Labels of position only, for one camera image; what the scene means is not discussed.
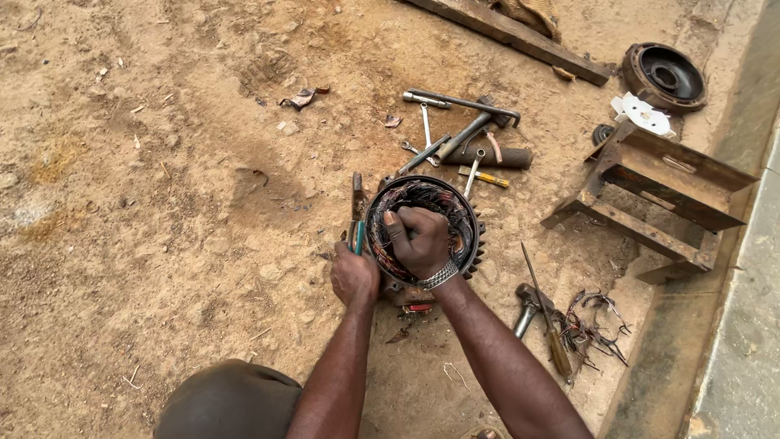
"hammer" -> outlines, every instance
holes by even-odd
[[[515,294],[523,300],[523,311],[520,313],[520,318],[517,319],[515,325],[515,337],[523,339],[523,335],[526,333],[528,326],[531,324],[531,320],[534,318],[537,312],[541,311],[541,307],[537,303],[536,290],[529,284],[523,282],[515,290]],[[555,312],[555,304],[544,293],[540,292],[541,300],[549,313]]]
[[[492,105],[495,100],[490,95],[480,96],[477,99],[478,104],[482,105]],[[471,123],[466,125],[465,128],[463,128],[458,134],[455,135],[451,140],[444,143],[434,154],[434,158],[442,161],[447,158],[447,156],[455,151],[460,144],[463,143],[474,131],[479,130],[483,125],[485,125],[488,122],[495,123],[501,128],[504,128],[509,124],[509,120],[511,119],[510,116],[504,115],[504,114],[498,114],[496,112],[487,112],[483,111],[480,112],[479,116]]]

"hand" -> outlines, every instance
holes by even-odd
[[[336,258],[331,267],[333,292],[349,308],[349,304],[370,302],[379,296],[379,266],[373,256],[352,253],[346,242],[335,245]]]
[[[417,279],[428,279],[449,261],[445,216],[421,207],[402,207],[398,213],[385,212],[384,220],[395,257]],[[406,237],[407,227],[417,233],[411,241]]]

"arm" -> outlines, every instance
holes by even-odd
[[[360,429],[379,268],[369,255],[350,252],[343,241],[335,247],[331,282],[346,312],[303,388],[287,439],[357,437]]]
[[[433,276],[449,259],[444,216],[401,208],[385,214],[385,225],[395,256],[418,278]],[[411,241],[406,227],[417,232]],[[593,437],[547,370],[461,275],[432,292],[455,329],[474,376],[513,437]]]

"rusty metal stand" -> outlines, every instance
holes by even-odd
[[[558,204],[541,221],[548,229],[582,212],[672,260],[637,278],[648,284],[680,279],[712,269],[722,230],[742,226],[728,214],[734,192],[758,181],[725,163],[684,145],[621,123],[586,158],[596,165],[582,189]],[[606,184],[614,184],[704,228],[699,248],[599,199]]]

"wooden-handled screwdriver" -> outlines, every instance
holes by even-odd
[[[526,245],[523,244],[523,242],[520,242],[520,245],[523,246],[523,255],[526,257],[528,271],[531,272],[531,279],[534,280],[534,288],[536,288],[537,300],[539,303],[543,303],[540,296],[541,290],[539,289],[539,283],[536,281],[536,274],[534,273],[534,268],[531,266],[531,259],[528,257]],[[541,307],[541,310],[544,313],[544,321],[547,324],[547,343],[550,345],[552,362],[555,363],[555,368],[558,370],[558,373],[560,373],[561,376],[568,377],[572,374],[572,365],[569,363],[569,357],[566,356],[566,351],[563,350],[561,340],[558,338],[558,330],[556,330],[555,326],[552,324],[552,319],[550,319],[550,312],[547,310],[547,307],[544,306]]]

